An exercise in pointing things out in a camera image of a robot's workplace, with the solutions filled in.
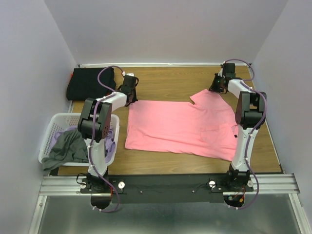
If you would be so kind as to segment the pink t shirt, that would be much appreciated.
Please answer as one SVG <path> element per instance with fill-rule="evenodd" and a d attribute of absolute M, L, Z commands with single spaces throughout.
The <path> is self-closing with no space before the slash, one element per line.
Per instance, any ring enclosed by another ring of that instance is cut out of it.
<path fill-rule="evenodd" d="M 139 100 L 129 107 L 125 148 L 231 161 L 238 126 L 232 107 L 206 89 L 190 102 Z"/>

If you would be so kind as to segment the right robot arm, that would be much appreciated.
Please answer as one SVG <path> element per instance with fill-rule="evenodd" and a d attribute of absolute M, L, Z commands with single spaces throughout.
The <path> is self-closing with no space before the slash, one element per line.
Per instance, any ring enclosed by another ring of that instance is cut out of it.
<path fill-rule="evenodd" d="M 235 121 L 238 125 L 237 146 L 233 160 L 224 179 L 225 187 L 235 191 L 242 183 L 247 183 L 252 173 L 250 159 L 255 137 L 265 122 L 267 96 L 238 78 L 233 59 L 224 61 L 220 72 L 214 75 L 209 91 L 215 93 L 232 93 L 237 98 Z"/>

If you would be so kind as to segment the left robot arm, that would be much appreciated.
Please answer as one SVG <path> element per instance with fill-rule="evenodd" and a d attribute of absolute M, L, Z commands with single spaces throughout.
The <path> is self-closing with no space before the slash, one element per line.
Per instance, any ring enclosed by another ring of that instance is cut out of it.
<path fill-rule="evenodd" d="M 138 84 L 137 77 L 126 74 L 123 76 L 123 83 L 116 91 L 101 98 L 88 98 L 84 102 L 78 131 L 88 150 L 88 173 L 95 176 L 91 186 L 98 193 L 104 192 L 108 187 L 108 180 L 103 177 L 107 171 L 104 140 L 110 130 L 112 112 L 137 101 Z"/>

